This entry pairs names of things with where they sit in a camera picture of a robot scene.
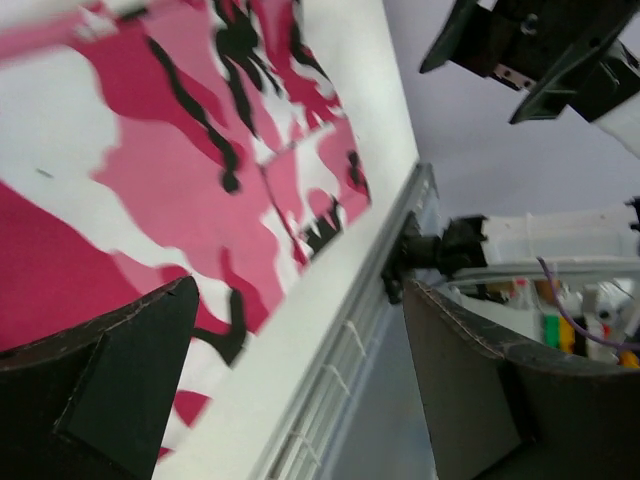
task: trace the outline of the purple cable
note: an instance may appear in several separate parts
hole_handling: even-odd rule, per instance
[[[549,267],[547,266],[547,262],[545,262],[544,259],[540,257],[538,257],[537,260],[538,262],[540,262],[540,266],[542,267],[544,276],[547,277],[547,280],[549,281],[549,285],[551,286],[551,292],[553,293],[553,300],[556,303],[556,307],[558,307],[558,310],[560,311],[560,315],[562,315],[564,319],[567,322],[569,322],[569,324],[573,327],[573,329],[576,332],[578,332],[583,337],[588,338],[589,340],[592,340],[601,345],[605,345],[607,347],[615,348],[618,351],[640,352],[640,343],[613,342],[611,340],[606,340],[604,338],[598,338],[592,333],[590,333],[588,330],[585,330],[580,325],[578,325],[576,321],[571,317],[571,315],[569,315],[566,309],[562,306],[562,302],[560,302],[560,295],[558,295],[558,289],[555,286],[556,279],[553,273],[551,273],[551,270],[549,270]]]

